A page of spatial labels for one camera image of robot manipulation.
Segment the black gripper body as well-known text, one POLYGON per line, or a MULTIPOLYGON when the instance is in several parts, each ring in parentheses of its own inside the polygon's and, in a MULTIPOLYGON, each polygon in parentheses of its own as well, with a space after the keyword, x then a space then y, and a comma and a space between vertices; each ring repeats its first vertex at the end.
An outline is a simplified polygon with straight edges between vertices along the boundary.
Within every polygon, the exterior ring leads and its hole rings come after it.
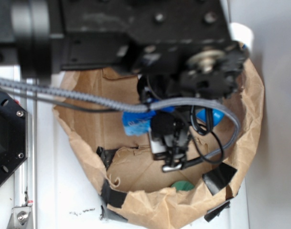
POLYGON ((153 159, 163 160, 163 172, 183 169, 190 141, 189 125, 176 112, 158 112, 152 119, 149 138, 153 159))

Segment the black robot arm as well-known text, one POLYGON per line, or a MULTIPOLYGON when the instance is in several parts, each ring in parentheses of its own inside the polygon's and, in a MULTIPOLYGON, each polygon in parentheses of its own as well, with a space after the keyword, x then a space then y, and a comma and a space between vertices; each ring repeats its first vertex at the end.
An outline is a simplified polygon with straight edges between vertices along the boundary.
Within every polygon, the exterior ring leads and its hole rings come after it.
POLYGON ((96 103, 107 112, 152 114, 164 172, 219 164, 236 140, 237 117, 221 104, 237 90, 248 51, 218 0, 0 0, 0 65, 24 78, 110 67, 140 75, 140 104, 58 88, 0 86, 96 103))

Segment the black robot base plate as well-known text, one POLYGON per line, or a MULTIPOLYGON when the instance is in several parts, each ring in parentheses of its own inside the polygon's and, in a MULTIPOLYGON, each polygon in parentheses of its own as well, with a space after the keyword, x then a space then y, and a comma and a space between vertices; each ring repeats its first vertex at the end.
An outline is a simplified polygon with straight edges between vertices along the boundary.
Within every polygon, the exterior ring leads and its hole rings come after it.
POLYGON ((27 158, 27 112, 0 88, 0 187, 27 158))

